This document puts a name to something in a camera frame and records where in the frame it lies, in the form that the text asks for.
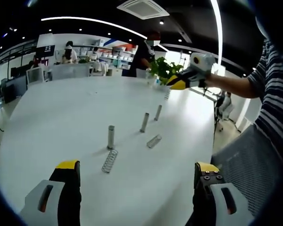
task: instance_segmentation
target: office chair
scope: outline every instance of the office chair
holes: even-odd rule
[[[216,119],[216,127],[219,125],[220,126],[220,129],[219,129],[219,132],[221,132],[223,130],[223,126],[221,125],[220,123],[220,120],[221,121],[227,121],[229,119],[229,116],[230,116],[230,113],[233,111],[234,109],[234,105],[233,104],[230,104],[222,113],[222,116],[218,115],[217,116],[217,119]]]
[[[213,154],[211,164],[220,169],[226,183],[233,183],[246,197],[253,216],[267,201],[283,166],[270,141],[254,125]]]

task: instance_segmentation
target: person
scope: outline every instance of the person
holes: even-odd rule
[[[222,104],[217,108],[217,114],[222,115],[226,108],[231,105],[231,93],[227,92]]]
[[[72,49],[73,47],[73,42],[72,41],[68,41],[66,43],[66,47],[65,47],[65,53],[62,56],[62,63],[63,64],[75,64],[77,63],[77,54],[76,52]]]
[[[33,69],[33,68],[41,66],[41,60],[37,58],[36,55],[34,55],[33,60],[31,60],[28,64],[30,68]]]
[[[72,64],[73,63],[71,53],[72,53],[71,46],[66,46],[65,53],[62,56],[62,64]]]
[[[225,100],[225,91],[221,90],[217,95],[217,102],[216,102],[216,107],[220,107],[223,101]]]
[[[283,159],[283,61],[269,39],[256,69],[247,77],[233,79],[211,74],[205,80],[209,87],[218,87],[244,98],[259,97],[261,110],[254,123]]]
[[[138,45],[138,49],[129,70],[129,77],[146,78],[146,70],[151,68],[151,62],[155,59],[153,46],[159,44],[160,33],[157,31],[150,31],[146,33],[146,35],[147,40],[144,40]]]

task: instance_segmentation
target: ceiling light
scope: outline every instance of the ceiling light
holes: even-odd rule
[[[222,43],[223,43],[223,36],[222,36],[222,23],[221,23],[221,16],[220,10],[218,6],[217,0],[211,0],[212,7],[214,10],[216,23],[217,23],[217,33],[218,33],[218,65],[221,66],[222,61]]]
[[[103,21],[103,20],[96,20],[96,19],[91,19],[91,18],[85,18],[85,17],[76,17],[76,16],[58,16],[58,17],[49,17],[49,18],[44,18],[44,19],[41,19],[41,21],[46,21],[46,20],[58,20],[58,19],[74,19],[74,20],[88,20],[88,21],[93,21],[93,22],[98,22],[98,23],[102,23],[102,24],[107,24],[107,25],[110,25],[110,26],[114,26],[114,27],[117,27],[117,28],[120,28],[120,29],[123,29],[125,31],[128,31],[128,32],[131,32],[133,34],[136,34],[144,39],[147,39],[146,36],[142,35],[142,34],[139,34],[138,32],[135,32],[133,30],[130,30],[128,28],[125,28],[125,27],[122,27],[120,25],[117,25],[117,24],[113,24],[113,23],[110,23],[110,22],[107,22],[107,21]],[[163,47],[162,45],[158,45],[159,47],[161,47],[163,50],[165,50],[166,52],[169,52],[169,50],[165,47]]]

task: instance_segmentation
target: chair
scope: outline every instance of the chair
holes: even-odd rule
[[[51,69],[52,80],[70,79],[75,77],[72,64],[54,65]]]
[[[222,113],[222,116],[218,115],[217,116],[217,122],[216,122],[216,127],[218,125],[220,125],[220,129],[219,129],[219,132],[221,132],[223,130],[223,126],[221,125],[220,123],[220,120],[221,121],[227,121],[229,119],[229,116],[230,116],[230,113],[233,111],[234,109],[234,105],[233,104],[230,104]]]
[[[26,71],[27,87],[38,83],[45,82],[44,70],[42,67],[36,67]]]
[[[90,76],[106,76],[108,64],[104,62],[93,62]]]
[[[253,216],[271,194],[283,166],[270,141],[255,125],[214,154],[211,164],[220,169],[226,183],[233,183],[246,197]]]

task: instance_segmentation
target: air conditioner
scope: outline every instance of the air conditioner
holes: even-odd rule
[[[117,8],[142,20],[170,15],[152,0],[128,0]]]

